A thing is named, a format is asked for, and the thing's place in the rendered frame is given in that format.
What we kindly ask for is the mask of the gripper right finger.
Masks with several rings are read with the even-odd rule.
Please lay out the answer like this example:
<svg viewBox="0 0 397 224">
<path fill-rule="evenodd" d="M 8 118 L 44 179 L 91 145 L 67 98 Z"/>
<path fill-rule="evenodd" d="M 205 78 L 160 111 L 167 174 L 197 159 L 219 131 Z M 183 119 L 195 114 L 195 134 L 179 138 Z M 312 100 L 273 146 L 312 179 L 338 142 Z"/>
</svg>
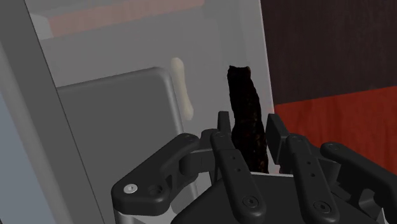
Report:
<svg viewBox="0 0 397 224">
<path fill-rule="evenodd" d="M 268 115 L 265 137 L 274 163 L 293 175 L 305 224 L 376 224 L 380 213 L 397 224 L 397 175 L 343 144 L 315 147 L 277 114 Z"/>
</svg>

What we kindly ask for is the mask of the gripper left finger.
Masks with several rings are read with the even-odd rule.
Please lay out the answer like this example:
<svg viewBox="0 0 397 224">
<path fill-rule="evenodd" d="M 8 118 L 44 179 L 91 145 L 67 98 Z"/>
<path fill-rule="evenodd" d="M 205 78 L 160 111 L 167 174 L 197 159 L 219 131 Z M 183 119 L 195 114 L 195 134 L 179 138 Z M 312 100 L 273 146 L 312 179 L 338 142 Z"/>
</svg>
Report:
<svg viewBox="0 0 397 224">
<path fill-rule="evenodd" d="M 242 154 L 231 141 L 229 114 L 218 113 L 216 129 L 198 138 L 182 133 L 117 181 L 111 189 L 116 224 L 136 224 L 135 216 L 158 216 L 169 210 L 180 191 L 202 172 L 222 180 L 235 219 L 263 224 L 267 206 Z"/>
</svg>

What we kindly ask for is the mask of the grey rounded flat slab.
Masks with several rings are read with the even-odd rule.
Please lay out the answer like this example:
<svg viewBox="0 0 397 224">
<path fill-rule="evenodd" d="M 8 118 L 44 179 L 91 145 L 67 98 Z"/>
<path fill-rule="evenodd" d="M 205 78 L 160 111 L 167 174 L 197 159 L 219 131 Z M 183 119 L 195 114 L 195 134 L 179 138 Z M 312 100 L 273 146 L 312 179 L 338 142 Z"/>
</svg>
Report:
<svg viewBox="0 0 397 224">
<path fill-rule="evenodd" d="M 115 224 L 112 186 L 183 132 L 171 76 L 152 67 L 57 91 L 104 222 Z"/>
</svg>

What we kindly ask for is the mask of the cream oblong object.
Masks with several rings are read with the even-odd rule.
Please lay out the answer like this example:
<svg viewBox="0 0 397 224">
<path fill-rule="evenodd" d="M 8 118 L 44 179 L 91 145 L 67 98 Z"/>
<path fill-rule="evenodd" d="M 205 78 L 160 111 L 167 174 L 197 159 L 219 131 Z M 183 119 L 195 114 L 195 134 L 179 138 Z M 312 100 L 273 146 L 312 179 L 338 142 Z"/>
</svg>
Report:
<svg viewBox="0 0 397 224">
<path fill-rule="evenodd" d="M 172 81 L 176 90 L 179 110 L 183 120 L 191 120 L 194 115 L 194 109 L 191 104 L 185 79 L 185 65 L 183 61 L 174 57 L 171 59 Z"/>
</svg>

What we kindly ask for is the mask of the black cat figure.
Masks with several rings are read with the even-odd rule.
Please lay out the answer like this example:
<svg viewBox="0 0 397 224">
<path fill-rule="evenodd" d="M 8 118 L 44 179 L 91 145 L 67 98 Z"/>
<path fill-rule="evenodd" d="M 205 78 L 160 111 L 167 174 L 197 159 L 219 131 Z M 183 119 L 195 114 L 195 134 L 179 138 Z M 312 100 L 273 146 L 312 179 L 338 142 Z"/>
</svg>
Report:
<svg viewBox="0 0 397 224">
<path fill-rule="evenodd" d="M 233 145 L 242 153 L 250 171 L 268 173 L 265 128 L 251 70 L 248 66 L 230 66 L 227 80 L 234 117 Z"/>
</svg>

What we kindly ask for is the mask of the white furniture piece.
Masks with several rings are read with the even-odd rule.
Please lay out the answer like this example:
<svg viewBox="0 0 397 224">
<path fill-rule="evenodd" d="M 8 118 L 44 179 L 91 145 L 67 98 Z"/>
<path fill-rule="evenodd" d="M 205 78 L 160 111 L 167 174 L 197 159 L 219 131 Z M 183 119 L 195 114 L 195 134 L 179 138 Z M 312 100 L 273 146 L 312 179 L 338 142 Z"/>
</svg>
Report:
<svg viewBox="0 0 397 224">
<path fill-rule="evenodd" d="M 105 224 L 57 89 L 152 67 L 172 79 L 174 57 L 194 109 L 183 132 L 230 109 L 231 65 L 273 110 L 260 0 L 0 0 L 2 223 Z"/>
</svg>

